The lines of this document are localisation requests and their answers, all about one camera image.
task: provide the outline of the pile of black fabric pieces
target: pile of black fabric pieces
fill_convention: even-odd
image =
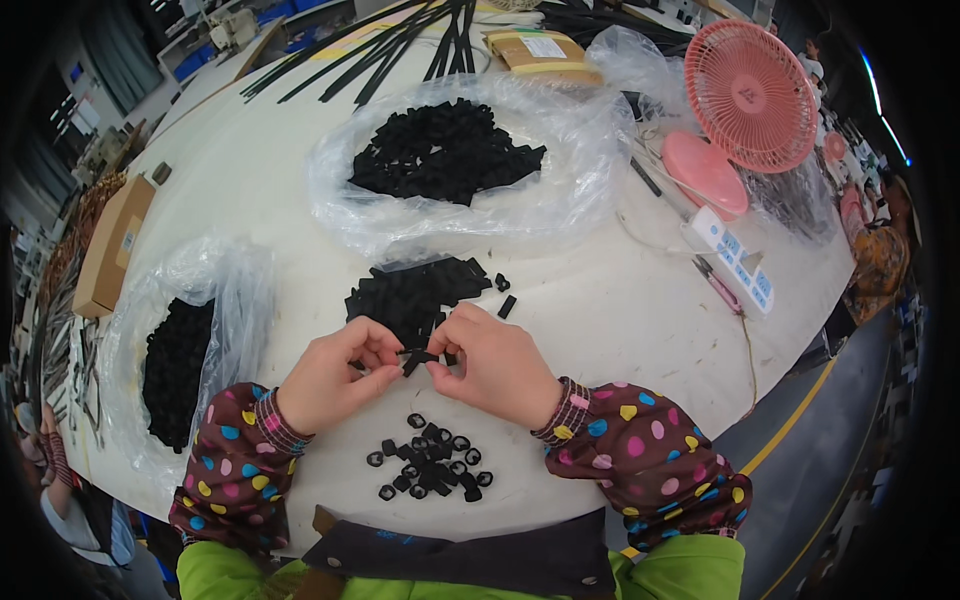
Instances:
[[[353,66],[351,66],[336,81],[330,84],[324,94],[320,97],[320,100],[323,102],[329,101],[331,98],[336,96],[340,90],[350,84],[362,73],[369,70],[374,65],[378,65],[371,77],[367,80],[367,84],[364,85],[363,89],[354,100],[355,104],[361,107],[364,106],[370,101],[374,92],[386,79],[391,69],[396,66],[400,58],[417,39],[417,36],[419,36],[420,33],[422,33],[427,27],[447,16],[450,17],[450,24],[448,25],[444,36],[441,38],[440,43],[438,44],[437,53],[434,56],[433,61],[430,63],[430,67],[427,69],[426,77],[423,80],[427,81],[435,77],[452,75],[454,73],[475,73],[476,71],[473,65],[473,54],[470,50],[468,34],[470,24],[473,21],[473,12],[475,7],[476,0],[447,0],[446,2],[433,4],[424,3],[420,0],[410,0],[408,2],[398,4],[390,7],[389,9],[385,9],[384,11],[372,14],[365,19],[359,20],[356,23],[353,23],[352,25],[340,30],[339,32],[325,37],[324,39],[315,42],[306,48],[303,48],[295,55],[291,55],[289,59],[282,61],[251,85],[245,87],[240,93],[244,96],[247,96],[247,102],[249,102],[253,99],[253,97],[266,89],[270,84],[278,80],[286,73],[289,73],[297,66],[307,62],[310,57],[328,47],[333,42],[343,39],[345,36],[348,36],[349,34],[352,34],[375,21],[379,21],[384,17],[390,16],[391,14],[410,9],[416,10],[399,23],[392,27],[381,30],[378,34],[372,36],[364,43],[358,44],[356,48],[350,50],[342,57],[331,61],[324,68],[311,75],[306,79],[306,81],[299,84],[297,87],[280,98],[277,103],[279,104],[290,100],[333,69],[337,68],[348,60],[352,60],[359,56],[360,58]],[[464,20],[462,28],[463,31],[461,31],[458,23],[461,13],[463,14]],[[450,57],[450,67],[447,71],[446,62],[451,43],[453,44],[453,56]]]
[[[460,300],[479,298],[493,286],[476,258],[465,261],[451,256],[392,273],[370,269],[370,274],[373,277],[360,279],[345,299],[347,321],[370,317],[393,331],[407,350],[426,348],[434,326],[446,319],[441,305],[452,307]]]
[[[470,206],[473,194],[540,170],[546,147],[514,147],[493,111],[458,98],[394,113],[353,160],[350,182],[397,198]]]
[[[149,430],[178,454],[187,447],[197,408],[213,302],[192,306],[174,299],[166,320],[147,336],[143,403],[150,412]]]
[[[382,467],[384,458],[390,456],[407,462],[390,485],[380,488],[380,498],[392,500],[397,492],[408,492],[417,500],[423,500],[431,492],[448,496],[451,488],[458,485],[464,487],[467,502],[476,502],[483,497],[480,488],[493,482],[493,473],[481,471],[473,475],[469,472],[468,466],[475,467],[482,459],[480,450],[471,447],[470,440],[454,436],[448,429],[432,422],[427,423],[417,413],[407,417],[407,423],[423,431],[400,447],[392,439],[384,440],[379,451],[367,455],[367,464],[371,467]],[[463,460],[452,460],[454,452],[463,452]]]

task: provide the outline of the bag of black pieces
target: bag of black pieces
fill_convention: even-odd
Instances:
[[[458,98],[395,112],[353,160],[350,182],[397,198],[423,196],[470,206],[473,194],[540,170],[545,146],[515,147],[493,112]]]
[[[100,395],[119,451],[172,493],[210,399],[257,379],[274,318],[273,255],[201,237],[145,275],[137,258],[100,348]]]
[[[443,77],[327,132],[306,160],[310,211],[381,271],[491,246],[569,249],[615,210],[635,133],[612,89]]]

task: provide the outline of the white power strip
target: white power strip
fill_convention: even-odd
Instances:
[[[748,319],[759,321],[774,307],[774,286],[759,268],[758,256],[750,256],[746,247],[727,228],[713,210],[702,206],[693,219],[681,227],[686,243],[703,254],[713,267],[713,276],[730,288],[740,300]]]

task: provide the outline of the brown polka dot sleeve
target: brown polka dot sleeve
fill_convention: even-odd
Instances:
[[[683,409],[621,381],[593,390],[561,382],[554,418],[533,432],[549,446],[546,466],[561,477],[596,480],[624,515],[631,546],[647,552],[673,536],[735,536],[753,486]]]
[[[276,390],[238,383],[216,395],[170,508],[183,543],[216,540],[252,555],[284,547],[290,535],[283,496],[312,438],[283,420]]]

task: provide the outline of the left hand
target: left hand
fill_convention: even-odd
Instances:
[[[401,350],[390,329],[367,317],[313,340],[276,391],[280,414],[301,435],[333,429],[403,375]],[[355,360],[372,372],[361,374]]]

